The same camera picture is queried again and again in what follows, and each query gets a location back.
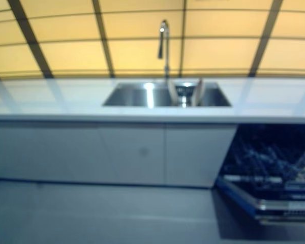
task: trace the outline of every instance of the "sink basin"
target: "sink basin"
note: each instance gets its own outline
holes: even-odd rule
[[[179,95],[179,105],[190,106],[190,96],[195,83],[185,82],[175,85]],[[165,84],[160,83],[121,83],[105,101],[104,106],[172,106],[170,94]],[[216,83],[205,83],[203,97],[198,106],[230,106]]]

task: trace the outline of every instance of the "gray floor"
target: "gray floor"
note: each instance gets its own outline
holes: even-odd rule
[[[215,190],[0,181],[0,243],[305,243]]]

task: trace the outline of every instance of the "dishwasher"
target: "dishwasher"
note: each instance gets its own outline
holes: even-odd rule
[[[305,222],[305,125],[240,126],[216,186],[261,224]]]

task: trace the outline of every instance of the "white cabinet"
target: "white cabinet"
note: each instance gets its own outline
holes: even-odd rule
[[[100,132],[119,182],[164,183],[163,125],[102,125]]]
[[[212,187],[236,125],[167,125],[166,183]]]
[[[163,127],[0,122],[0,178],[163,183]]]

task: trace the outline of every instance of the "kitchen counter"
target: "kitchen counter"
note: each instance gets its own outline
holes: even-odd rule
[[[198,81],[198,78],[174,79]],[[205,78],[217,82],[231,107],[105,107],[120,82],[162,79],[40,79],[0,81],[0,120],[154,123],[305,124],[305,79]]]

